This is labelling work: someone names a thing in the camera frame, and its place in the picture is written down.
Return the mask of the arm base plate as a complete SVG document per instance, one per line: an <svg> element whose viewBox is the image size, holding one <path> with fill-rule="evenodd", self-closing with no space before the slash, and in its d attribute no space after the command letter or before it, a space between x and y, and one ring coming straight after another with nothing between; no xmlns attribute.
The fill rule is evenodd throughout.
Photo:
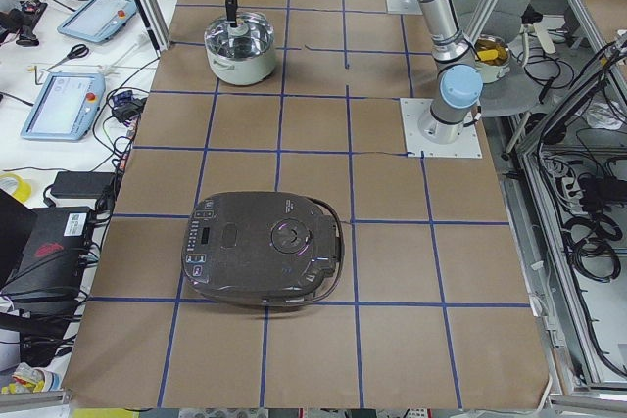
<svg viewBox="0 0 627 418"><path fill-rule="evenodd" d="M401 116L406 152L416 158L481 159L476 126L471 113L462 123L448 125L431 114L431 99L402 98Z"/></svg>

